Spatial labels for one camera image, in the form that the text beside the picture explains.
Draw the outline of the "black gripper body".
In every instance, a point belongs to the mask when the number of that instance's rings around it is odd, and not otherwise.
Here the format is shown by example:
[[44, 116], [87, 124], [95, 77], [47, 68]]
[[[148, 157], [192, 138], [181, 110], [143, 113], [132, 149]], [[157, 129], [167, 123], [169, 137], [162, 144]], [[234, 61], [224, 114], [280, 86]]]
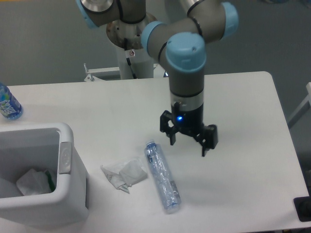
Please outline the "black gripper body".
[[182, 133], [190, 136], [197, 136], [203, 124], [203, 109], [204, 105], [201, 104], [198, 108], [190, 111], [183, 111], [179, 104], [171, 106], [172, 109], [172, 123], [173, 129], [171, 134]]

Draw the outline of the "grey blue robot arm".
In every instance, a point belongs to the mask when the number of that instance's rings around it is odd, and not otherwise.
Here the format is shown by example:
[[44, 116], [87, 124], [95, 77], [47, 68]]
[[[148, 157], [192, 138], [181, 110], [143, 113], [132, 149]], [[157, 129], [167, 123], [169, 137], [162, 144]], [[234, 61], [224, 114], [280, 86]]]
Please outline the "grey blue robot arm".
[[171, 110], [160, 116], [160, 131], [176, 141], [176, 133], [194, 138], [206, 153], [218, 143], [217, 127], [203, 124], [206, 44], [232, 35], [238, 28], [235, 6], [219, 0], [183, 0], [186, 17], [172, 24], [158, 21], [144, 0], [79, 0], [90, 28], [106, 26], [120, 50], [122, 77], [137, 78], [158, 63], [169, 77]]

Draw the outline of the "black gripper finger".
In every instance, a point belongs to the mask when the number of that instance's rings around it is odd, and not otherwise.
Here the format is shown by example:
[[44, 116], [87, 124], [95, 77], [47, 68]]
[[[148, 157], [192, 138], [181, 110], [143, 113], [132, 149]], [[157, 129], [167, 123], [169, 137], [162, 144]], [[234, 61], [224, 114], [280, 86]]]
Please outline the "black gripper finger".
[[206, 153], [215, 149], [218, 143], [217, 126], [202, 124], [200, 130], [194, 134], [194, 139], [202, 146], [202, 157], [205, 157]]
[[173, 146], [176, 142], [175, 135], [180, 132], [180, 126], [177, 117], [168, 110], [165, 110], [160, 116], [160, 131], [166, 134], [170, 139], [170, 145]]

